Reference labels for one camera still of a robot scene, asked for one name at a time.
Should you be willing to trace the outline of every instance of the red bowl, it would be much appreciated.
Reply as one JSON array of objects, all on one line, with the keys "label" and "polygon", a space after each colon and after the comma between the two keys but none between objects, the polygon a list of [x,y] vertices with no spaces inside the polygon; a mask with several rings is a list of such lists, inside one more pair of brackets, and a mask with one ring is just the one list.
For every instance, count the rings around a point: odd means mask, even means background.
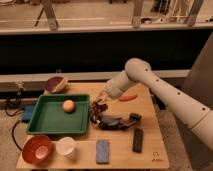
[{"label": "red bowl", "polygon": [[63,77],[52,77],[45,82],[44,89],[49,93],[58,93],[65,88],[67,82],[67,79]]},{"label": "red bowl", "polygon": [[53,144],[48,136],[36,135],[24,145],[22,157],[27,163],[38,164],[50,156],[52,149]]}]

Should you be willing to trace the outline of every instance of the wooden table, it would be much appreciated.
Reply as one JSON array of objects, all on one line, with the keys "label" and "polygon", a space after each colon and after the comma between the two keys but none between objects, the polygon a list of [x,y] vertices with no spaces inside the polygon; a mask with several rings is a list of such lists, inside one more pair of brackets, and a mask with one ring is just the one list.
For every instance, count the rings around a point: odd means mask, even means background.
[{"label": "wooden table", "polygon": [[[96,98],[103,89],[104,83],[70,83],[66,93],[87,93],[90,100]],[[85,135],[74,137],[77,145],[76,159],[70,160],[56,153],[55,148],[49,159],[39,165],[26,163],[22,155],[17,162],[17,169],[162,169],[168,168],[169,162],[162,140],[149,89],[142,84],[130,88],[126,95],[137,93],[135,100],[109,103],[106,115],[128,119],[130,112],[142,115],[142,122],[135,127],[144,131],[142,153],[132,151],[134,127],[126,131],[103,131],[89,123]],[[109,140],[109,164],[96,164],[96,141]]]}]

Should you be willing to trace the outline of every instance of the black remote control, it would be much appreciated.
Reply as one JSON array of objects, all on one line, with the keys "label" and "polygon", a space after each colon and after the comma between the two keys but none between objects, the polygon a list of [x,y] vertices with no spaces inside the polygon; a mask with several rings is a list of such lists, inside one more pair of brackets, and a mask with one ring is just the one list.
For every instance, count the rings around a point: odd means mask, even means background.
[{"label": "black remote control", "polygon": [[134,138],[132,144],[132,151],[141,153],[142,152],[142,142],[143,142],[143,130],[135,128]]}]

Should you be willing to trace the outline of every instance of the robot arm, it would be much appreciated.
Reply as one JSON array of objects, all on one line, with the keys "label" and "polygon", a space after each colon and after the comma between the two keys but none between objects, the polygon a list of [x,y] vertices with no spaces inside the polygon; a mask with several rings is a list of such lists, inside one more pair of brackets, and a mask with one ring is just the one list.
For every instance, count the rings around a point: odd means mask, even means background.
[{"label": "robot arm", "polygon": [[213,111],[156,76],[150,65],[137,58],[127,61],[125,70],[107,81],[105,91],[118,98],[135,83],[143,83],[169,109],[213,150]]}]

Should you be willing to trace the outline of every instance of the white cup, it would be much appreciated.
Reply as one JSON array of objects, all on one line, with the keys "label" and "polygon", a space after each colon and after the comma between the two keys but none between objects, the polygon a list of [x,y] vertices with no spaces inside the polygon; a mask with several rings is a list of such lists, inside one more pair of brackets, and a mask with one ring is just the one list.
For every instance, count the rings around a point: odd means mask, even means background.
[{"label": "white cup", "polygon": [[71,137],[61,138],[56,143],[56,151],[58,154],[73,159],[75,156],[75,141]]}]

